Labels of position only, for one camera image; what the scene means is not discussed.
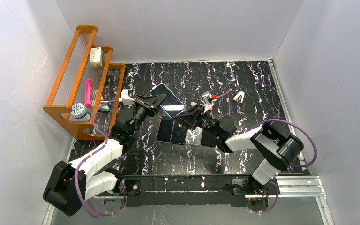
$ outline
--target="smartphone screen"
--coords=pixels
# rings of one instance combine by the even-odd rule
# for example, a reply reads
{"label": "smartphone screen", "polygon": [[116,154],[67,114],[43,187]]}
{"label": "smartphone screen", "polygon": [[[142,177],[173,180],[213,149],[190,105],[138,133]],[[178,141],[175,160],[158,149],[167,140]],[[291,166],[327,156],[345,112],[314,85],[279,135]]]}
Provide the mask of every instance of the smartphone screen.
{"label": "smartphone screen", "polygon": [[170,142],[173,144],[185,144],[187,130],[188,130],[187,128],[175,122],[172,131],[172,138]]}
{"label": "smartphone screen", "polygon": [[150,95],[160,95],[166,94],[164,101],[161,104],[162,109],[170,116],[177,116],[182,111],[184,111],[185,107],[180,99],[175,96],[175,94],[163,83],[160,83],[154,89],[150,91]]}
{"label": "smartphone screen", "polygon": [[187,131],[187,145],[199,146],[201,145],[202,128],[196,127],[195,130]]}
{"label": "smartphone screen", "polygon": [[159,124],[157,141],[169,143],[172,137],[174,121],[169,116],[162,116],[161,123]]}

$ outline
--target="gray floor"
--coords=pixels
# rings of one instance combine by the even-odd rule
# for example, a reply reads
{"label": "gray floor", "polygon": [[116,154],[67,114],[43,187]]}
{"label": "gray floor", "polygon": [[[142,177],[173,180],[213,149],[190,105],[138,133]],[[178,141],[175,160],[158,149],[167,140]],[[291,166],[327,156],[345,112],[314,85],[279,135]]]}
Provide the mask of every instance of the gray floor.
{"label": "gray floor", "polygon": [[[103,208],[103,200],[98,204]],[[119,201],[112,210],[119,209]],[[269,213],[258,215],[229,205],[128,207],[114,217],[90,217],[82,208],[72,217],[55,210],[52,225],[323,225],[314,197],[279,198]]]}

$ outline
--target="white clip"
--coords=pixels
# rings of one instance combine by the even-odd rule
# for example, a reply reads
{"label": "white clip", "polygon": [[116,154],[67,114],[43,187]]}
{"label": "white clip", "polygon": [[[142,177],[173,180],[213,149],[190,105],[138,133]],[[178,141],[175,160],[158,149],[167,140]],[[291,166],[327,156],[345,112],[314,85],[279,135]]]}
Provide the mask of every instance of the white clip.
{"label": "white clip", "polygon": [[238,94],[235,95],[233,100],[236,102],[242,103],[244,97],[245,97],[245,93],[243,91],[240,91],[240,92],[238,92]]}
{"label": "white clip", "polygon": [[123,89],[119,101],[123,102],[123,104],[125,105],[131,106],[135,100],[129,97],[128,89]]}

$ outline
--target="marble tabletop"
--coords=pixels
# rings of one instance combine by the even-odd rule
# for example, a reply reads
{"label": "marble tabletop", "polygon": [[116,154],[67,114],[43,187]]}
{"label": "marble tabletop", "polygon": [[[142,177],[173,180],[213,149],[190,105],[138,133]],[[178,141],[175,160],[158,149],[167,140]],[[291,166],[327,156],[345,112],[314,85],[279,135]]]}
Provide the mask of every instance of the marble tabletop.
{"label": "marble tabletop", "polygon": [[[114,99],[120,72],[111,70],[107,76],[103,96]],[[202,93],[219,95],[228,90],[244,91],[242,104],[225,96],[215,102],[213,117],[229,115],[238,130],[265,119],[285,120],[273,75],[267,61],[190,62],[190,63],[135,63],[127,64],[123,88],[135,94],[149,95],[156,85],[164,83],[190,108],[191,102],[200,102]],[[106,167],[113,167],[124,174],[137,175],[186,175],[186,174],[251,174],[263,160],[258,150],[222,153],[217,147],[176,145],[156,141],[160,120],[164,112],[147,117],[137,133],[136,142],[120,158]],[[97,115],[99,128],[108,130],[110,116]],[[74,140],[69,161],[97,147],[102,141]],[[302,173],[301,169],[286,173]]]}

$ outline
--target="white wall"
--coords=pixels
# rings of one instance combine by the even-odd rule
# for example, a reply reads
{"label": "white wall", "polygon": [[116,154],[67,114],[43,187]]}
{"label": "white wall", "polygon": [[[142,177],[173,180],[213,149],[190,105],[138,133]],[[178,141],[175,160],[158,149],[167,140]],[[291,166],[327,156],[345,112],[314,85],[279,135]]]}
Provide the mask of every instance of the white wall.
{"label": "white wall", "polygon": [[301,0],[56,0],[72,31],[95,24],[114,62],[267,59]]}
{"label": "white wall", "polygon": [[0,224],[40,224],[70,135],[42,107],[72,32],[54,0],[0,0]]}
{"label": "white wall", "polygon": [[292,119],[317,142],[310,170],[335,223],[360,224],[360,1],[306,1],[274,64]]}

